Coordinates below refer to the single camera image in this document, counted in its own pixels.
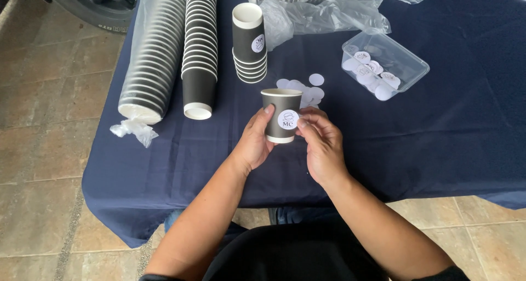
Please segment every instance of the fingernail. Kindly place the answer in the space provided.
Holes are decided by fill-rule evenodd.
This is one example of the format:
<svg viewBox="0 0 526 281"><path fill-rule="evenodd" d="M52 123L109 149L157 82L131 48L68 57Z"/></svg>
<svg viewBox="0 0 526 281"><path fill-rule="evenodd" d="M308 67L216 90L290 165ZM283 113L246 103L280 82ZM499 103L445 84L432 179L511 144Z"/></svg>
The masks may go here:
<svg viewBox="0 0 526 281"><path fill-rule="evenodd" d="M298 126L301 127L301 128L305 128L305 126L307 125L307 121L304 120L304 119L299 119L298 120Z"/></svg>

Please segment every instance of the tile floor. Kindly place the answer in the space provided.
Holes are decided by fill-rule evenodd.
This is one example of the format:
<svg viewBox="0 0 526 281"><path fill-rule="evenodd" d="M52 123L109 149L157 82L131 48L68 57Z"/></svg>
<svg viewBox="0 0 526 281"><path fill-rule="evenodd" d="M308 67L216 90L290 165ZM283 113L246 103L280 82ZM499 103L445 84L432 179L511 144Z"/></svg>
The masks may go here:
<svg viewBox="0 0 526 281"><path fill-rule="evenodd" d="M40 0L8 8L0 15L0 276L135 280L162 227L129 249L89 212L80 190L124 38ZM526 209L477 197L389 205L472 280L526 280ZM266 210L257 209L238 210L235 221L269 224Z"/></svg>

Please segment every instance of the hand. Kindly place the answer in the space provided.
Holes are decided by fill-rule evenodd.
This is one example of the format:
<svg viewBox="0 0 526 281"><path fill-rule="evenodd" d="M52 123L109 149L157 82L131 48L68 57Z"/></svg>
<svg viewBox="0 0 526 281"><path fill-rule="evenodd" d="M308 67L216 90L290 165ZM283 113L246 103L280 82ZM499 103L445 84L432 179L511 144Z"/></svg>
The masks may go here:
<svg viewBox="0 0 526 281"><path fill-rule="evenodd" d="M265 136L267 123L274 114L275 107L270 104L264 110L261 108L248 121L241 139L233 149L232 157L240 161L250 172L261 165L277 143L271 143Z"/></svg>
<svg viewBox="0 0 526 281"><path fill-rule="evenodd" d="M325 188L333 181L349 177L340 130L319 109L308 107L300 113L303 116L298 120L296 134L305 137L308 143L307 167L312 178Z"/></svg>

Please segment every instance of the person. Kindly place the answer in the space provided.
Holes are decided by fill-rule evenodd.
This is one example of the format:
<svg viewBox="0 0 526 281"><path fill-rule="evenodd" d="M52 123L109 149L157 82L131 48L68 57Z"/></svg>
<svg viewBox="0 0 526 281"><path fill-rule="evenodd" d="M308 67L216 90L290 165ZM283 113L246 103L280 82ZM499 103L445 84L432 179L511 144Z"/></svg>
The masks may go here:
<svg viewBox="0 0 526 281"><path fill-rule="evenodd" d="M312 107L300 111L296 134L308 144L309 173L334 208L278 208L277 225L249 231L231 223L247 176L277 145L265 137L274 110L271 104L250 119L197 197L167 219L141 281L468 280L437 244L349 174L340 130Z"/></svg>

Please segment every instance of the left hand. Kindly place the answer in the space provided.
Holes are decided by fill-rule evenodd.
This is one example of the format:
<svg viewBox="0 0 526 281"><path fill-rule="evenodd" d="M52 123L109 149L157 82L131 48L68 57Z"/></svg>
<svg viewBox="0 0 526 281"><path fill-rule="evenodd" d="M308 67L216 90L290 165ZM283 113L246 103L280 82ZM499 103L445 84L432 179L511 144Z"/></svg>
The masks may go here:
<svg viewBox="0 0 526 281"><path fill-rule="evenodd" d="M265 136L267 123L274 114L275 107L270 104L264 110L261 108L248 121L241 139L230 154L233 158L243 163L248 171L261 165L276 143L271 143Z"/></svg>

